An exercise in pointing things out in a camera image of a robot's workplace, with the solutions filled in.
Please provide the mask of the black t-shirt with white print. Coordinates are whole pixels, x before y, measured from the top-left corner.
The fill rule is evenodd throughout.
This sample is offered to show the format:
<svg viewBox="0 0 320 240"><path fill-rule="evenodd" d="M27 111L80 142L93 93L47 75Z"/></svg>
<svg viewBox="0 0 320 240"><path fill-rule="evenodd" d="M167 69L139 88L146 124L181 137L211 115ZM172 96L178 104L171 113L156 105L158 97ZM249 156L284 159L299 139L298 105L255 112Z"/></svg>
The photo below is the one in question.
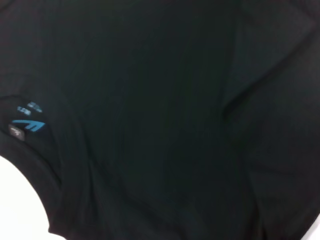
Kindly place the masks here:
<svg viewBox="0 0 320 240"><path fill-rule="evenodd" d="M320 0L0 0L0 156L66 240L303 240Z"/></svg>

